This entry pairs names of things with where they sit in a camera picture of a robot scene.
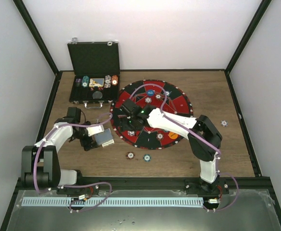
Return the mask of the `blue card deck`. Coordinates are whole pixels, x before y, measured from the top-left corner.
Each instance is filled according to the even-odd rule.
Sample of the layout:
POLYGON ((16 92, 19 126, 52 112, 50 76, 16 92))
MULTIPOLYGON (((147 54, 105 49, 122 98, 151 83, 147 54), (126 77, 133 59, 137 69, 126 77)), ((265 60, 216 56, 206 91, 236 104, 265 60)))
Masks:
POLYGON ((106 141, 114 140, 109 128, 105 129, 102 133, 94 135, 94 138, 98 146, 102 146, 102 143, 106 141))

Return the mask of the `red poker chip stack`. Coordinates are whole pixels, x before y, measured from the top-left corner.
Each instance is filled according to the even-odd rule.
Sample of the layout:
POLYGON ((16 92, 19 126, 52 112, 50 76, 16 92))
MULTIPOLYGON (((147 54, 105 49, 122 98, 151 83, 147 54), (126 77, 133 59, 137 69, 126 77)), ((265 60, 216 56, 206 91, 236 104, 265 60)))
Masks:
POLYGON ((135 155, 134 155, 133 152, 128 152, 128 153, 126 154, 126 159, 128 159, 128 160, 131 160, 131 159, 133 159, 134 157, 135 157, 135 155))

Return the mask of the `teal poker chip stack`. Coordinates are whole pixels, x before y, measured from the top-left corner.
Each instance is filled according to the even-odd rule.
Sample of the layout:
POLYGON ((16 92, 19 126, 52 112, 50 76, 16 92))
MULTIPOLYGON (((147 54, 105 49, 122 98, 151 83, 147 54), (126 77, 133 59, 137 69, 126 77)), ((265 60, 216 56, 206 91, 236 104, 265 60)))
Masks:
POLYGON ((145 155, 143 156, 143 160, 144 160, 145 162, 150 162, 150 161, 151 161, 151 156, 150 156, 149 154, 145 154, 145 155))

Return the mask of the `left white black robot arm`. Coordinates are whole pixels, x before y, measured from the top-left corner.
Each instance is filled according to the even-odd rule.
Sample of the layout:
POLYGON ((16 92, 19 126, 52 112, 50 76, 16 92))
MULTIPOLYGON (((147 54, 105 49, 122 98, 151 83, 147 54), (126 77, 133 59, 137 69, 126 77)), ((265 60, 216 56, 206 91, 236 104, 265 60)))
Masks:
POLYGON ((58 152, 69 140, 80 140, 84 148, 90 148, 92 136, 104 132, 103 125, 112 118, 111 113, 103 122, 80 123, 81 109, 69 107, 67 115, 55 121, 52 129, 40 141, 22 149, 21 183, 24 187, 33 187, 37 192, 58 186, 68 187, 73 194, 84 191, 85 183, 77 177, 76 170, 61 169, 58 152))

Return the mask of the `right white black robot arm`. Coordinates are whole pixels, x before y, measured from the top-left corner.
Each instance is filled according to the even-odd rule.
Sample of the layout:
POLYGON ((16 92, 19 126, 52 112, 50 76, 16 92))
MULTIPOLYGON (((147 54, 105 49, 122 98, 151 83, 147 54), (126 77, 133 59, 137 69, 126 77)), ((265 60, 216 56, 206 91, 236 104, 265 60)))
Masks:
POLYGON ((144 108, 121 106, 119 110, 125 115, 120 119, 120 126, 124 129, 138 131, 144 127, 159 128, 187 139, 192 153, 200 161, 201 190, 211 194, 217 189, 217 163, 221 157, 222 135, 208 117, 180 116, 151 105, 144 108))

